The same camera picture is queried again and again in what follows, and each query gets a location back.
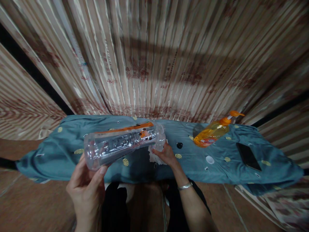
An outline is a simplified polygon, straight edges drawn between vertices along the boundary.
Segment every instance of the orange liquid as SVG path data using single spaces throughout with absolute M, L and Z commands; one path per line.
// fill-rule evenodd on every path
M 208 147 L 228 132 L 229 126 L 223 126 L 219 121 L 214 121 L 201 131 L 193 141 L 199 147 Z

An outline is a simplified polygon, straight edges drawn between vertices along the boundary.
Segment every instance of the black bottle cap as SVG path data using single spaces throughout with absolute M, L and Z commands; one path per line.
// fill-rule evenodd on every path
M 182 144 L 182 143 L 177 143 L 177 147 L 178 147 L 179 149 L 181 149 L 181 148 L 183 147 L 183 144 Z

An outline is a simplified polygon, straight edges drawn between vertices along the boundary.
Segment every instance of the brown floor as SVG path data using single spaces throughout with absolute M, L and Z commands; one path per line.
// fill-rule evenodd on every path
M 17 160 L 36 149 L 41 141 L 9 141 L 0 139 L 0 157 Z M 74 223 L 71 199 L 65 192 L 65 181 L 36 184 L 16 171 L 0 169 L 0 231 L 70 232 Z M 203 191 L 219 231 L 282 231 L 232 185 L 197 182 Z M 224 186 L 227 188 L 243 223 Z M 138 184 L 128 203 L 131 231 L 162 232 L 168 224 L 169 208 L 156 183 Z

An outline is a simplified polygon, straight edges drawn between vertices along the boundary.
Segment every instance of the white bottle cap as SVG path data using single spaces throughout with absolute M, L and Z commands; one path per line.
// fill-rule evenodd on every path
M 211 156 L 206 156 L 206 161 L 210 164 L 213 164 L 215 160 Z

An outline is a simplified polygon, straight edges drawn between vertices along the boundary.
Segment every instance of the striped curtain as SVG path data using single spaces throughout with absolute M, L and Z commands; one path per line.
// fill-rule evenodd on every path
M 1 23 L 76 114 L 190 122 L 253 112 L 308 53 L 307 12 L 302 0 L 0 0 Z
M 308 80 L 309 52 L 294 62 L 277 78 L 267 93 L 254 105 L 241 122 L 246 125 L 252 125 L 278 107 L 293 100 L 309 89 Z
M 309 100 L 259 127 L 260 133 L 302 168 L 309 168 Z
M 65 5 L 112 114 L 210 122 L 247 112 L 308 52 L 304 1 Z
M 0 79 L 2 139 L 43 139 L 65 117 L 65 113 L 1 44 Z

